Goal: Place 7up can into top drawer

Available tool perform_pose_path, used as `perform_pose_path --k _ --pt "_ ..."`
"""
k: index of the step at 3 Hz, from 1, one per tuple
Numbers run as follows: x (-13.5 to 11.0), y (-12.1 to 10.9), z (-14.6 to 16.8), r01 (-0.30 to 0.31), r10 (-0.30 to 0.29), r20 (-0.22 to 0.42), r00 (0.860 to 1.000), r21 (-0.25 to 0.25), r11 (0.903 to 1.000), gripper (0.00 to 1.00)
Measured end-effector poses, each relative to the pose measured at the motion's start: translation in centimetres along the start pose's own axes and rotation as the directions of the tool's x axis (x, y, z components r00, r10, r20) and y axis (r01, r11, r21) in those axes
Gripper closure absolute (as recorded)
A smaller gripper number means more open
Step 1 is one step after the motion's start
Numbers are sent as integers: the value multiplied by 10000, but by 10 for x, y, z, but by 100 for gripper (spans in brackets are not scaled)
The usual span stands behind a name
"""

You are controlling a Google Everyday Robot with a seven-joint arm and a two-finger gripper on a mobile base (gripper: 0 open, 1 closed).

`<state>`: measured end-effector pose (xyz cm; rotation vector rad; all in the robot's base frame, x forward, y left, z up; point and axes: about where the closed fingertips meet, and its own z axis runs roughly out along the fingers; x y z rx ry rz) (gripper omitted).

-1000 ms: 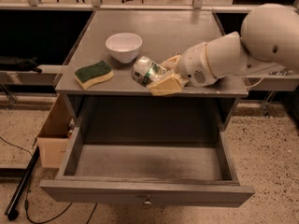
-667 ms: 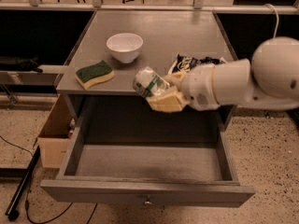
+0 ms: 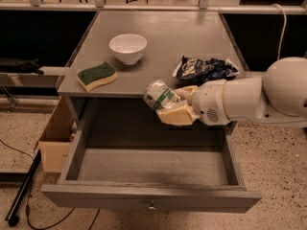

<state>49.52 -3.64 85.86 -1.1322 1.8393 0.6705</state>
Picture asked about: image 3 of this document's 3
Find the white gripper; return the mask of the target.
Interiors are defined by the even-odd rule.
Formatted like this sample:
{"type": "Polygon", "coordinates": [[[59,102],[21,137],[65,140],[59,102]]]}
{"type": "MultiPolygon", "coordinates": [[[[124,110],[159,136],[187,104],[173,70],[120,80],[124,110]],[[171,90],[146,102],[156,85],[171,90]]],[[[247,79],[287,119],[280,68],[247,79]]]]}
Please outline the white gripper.
{"type": "Polygon", "coordinates": [[[178,88],[175,93],[184,101],[171,108],[157,110],[157,116],[162,123],[177,127],[190,126],[197,119],[207,126],[227,125],[230,120],[224,111],[225,84],[226,80],[213,80],[200,87],[189,85],[178,88]]]}

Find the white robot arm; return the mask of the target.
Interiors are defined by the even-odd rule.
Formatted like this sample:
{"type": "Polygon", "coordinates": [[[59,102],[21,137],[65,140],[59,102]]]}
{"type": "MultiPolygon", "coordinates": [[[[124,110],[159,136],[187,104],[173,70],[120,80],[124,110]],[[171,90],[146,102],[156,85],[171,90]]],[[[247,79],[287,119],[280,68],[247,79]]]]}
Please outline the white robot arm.
{"type": "Polygon", "coordinates": [[[307,59],[285,57],[265,72],[249,78],[213,80],[177,91],[183,101],[157,111],[160,121],[208,126],[251,121],[277,127],[305,127],[307,123],[307,59]]]}

